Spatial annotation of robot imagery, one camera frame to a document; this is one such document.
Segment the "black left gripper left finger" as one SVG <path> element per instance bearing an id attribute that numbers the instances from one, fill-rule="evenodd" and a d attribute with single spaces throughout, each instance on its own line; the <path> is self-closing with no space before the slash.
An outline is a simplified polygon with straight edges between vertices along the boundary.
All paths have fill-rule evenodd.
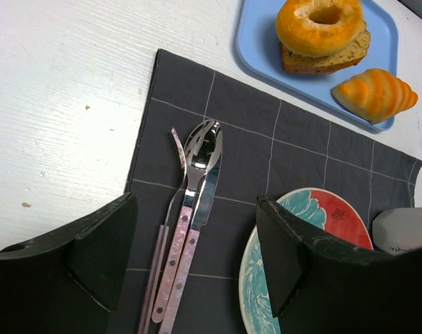
<path id="1" fill-rule="evenodd" d="M 0 250 L 0 333 L 105 333 L 138 216 L 126 193 L 95 212 Z"/>

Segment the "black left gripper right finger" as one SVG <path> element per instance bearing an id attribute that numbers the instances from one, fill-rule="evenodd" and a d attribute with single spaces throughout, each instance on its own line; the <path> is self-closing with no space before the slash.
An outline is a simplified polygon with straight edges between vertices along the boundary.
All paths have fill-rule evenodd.
<path id="1" fill-rule="evenodd" d="M 422 247 L 389 255 L 344 241 L 267 196 L 256 224 L 283 333 L 422 333 Z"/>

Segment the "orange croissant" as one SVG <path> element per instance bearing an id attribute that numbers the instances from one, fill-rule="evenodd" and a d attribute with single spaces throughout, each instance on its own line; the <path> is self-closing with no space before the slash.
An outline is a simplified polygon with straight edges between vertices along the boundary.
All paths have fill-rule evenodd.
<path id="1" fill-rule="evenodd" d="M 412 108 L 419 99 L 408 83 L 379 68 L 356 74 L 333 87 L 331 94 L 349 112 L 372 124 Z"/>

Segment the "orange bagel bread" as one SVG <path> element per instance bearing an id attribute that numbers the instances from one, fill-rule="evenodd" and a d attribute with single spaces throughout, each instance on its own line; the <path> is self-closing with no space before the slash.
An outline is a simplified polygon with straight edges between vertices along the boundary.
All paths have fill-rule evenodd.
<path id="1" fill-rule="evenodd" d="M 312 58 L 345 49 L 364 27 L 360 1 L 286 1 L 275 20 L 279 41 Z"/>

